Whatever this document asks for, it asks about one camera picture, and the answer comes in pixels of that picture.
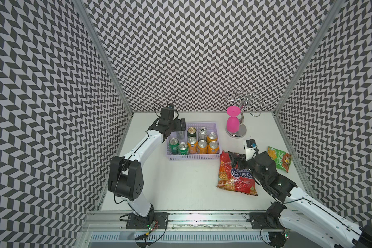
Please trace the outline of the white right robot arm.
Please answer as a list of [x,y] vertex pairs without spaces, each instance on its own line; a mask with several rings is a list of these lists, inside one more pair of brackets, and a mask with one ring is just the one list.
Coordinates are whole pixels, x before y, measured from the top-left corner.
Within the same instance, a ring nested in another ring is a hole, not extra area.
[[274,198],[265,213],[250,213],[248,221],[254,229],[282,229],[270,233],[268,245],[281,248],[293,230],[323,248],[372,248],[372,227],[359,226],[325,207],[308,195],[288,177],[277,172],[267,152],[255,149],[246,154],[221,154],[225,165],[237,177],[247,176]]

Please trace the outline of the dark green gold-top can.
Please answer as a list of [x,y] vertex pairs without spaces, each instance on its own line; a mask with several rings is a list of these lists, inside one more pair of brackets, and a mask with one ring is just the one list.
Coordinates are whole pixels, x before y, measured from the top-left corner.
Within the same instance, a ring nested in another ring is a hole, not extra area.
[[189,138],[189,137],[197,137],[197,130],[196,130],[196,128],[195,127],[190,127],[190,128],[188,128],[188,130],[187,130],[187,137]]

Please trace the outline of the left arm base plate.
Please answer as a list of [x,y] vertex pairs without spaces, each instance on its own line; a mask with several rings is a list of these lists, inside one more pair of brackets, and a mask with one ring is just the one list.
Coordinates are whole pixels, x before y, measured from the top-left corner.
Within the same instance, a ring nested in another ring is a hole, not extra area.
[[154,212],[147,217],[140,217],[133,213],[129,214],[126,229],[147,230],[153,226],[153,221],[157,221],[156,229],[166,229],[168,225],[168,212]]

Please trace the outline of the silver can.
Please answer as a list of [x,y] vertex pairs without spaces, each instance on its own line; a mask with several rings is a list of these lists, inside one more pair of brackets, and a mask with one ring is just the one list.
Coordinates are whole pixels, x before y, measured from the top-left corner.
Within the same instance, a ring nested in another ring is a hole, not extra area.
[[201,127],[198,129],[198,140],[207,140],[208,129],[206,127]]
[[178,131],[178,132],[176,132],[176,135],[177,135],[177,139],[179,141],[182,141],[186,138],[186,132],[185,131]]

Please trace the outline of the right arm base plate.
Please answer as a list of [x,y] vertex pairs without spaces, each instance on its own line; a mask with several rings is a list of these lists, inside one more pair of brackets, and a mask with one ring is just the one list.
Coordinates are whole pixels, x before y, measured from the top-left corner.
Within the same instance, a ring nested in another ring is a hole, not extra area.
[[248,213],[248,220],[251,222],[252,229],[282,229],[279,219],[269,213]]

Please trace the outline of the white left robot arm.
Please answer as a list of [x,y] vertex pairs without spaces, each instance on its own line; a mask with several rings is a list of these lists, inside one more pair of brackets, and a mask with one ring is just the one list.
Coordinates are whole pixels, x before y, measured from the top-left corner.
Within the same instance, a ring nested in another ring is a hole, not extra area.
[[144,138],[134,148],[125,155],[115,156],[111,160],[108,191],[115,197],[124,198],[135,216],[150,220],[154,213],[153,205],[142,193],[144,163],[173,132],[185,129],[185,119],[179,118],[174,105],[169,104],[161,109],[160,115],[148,127]]

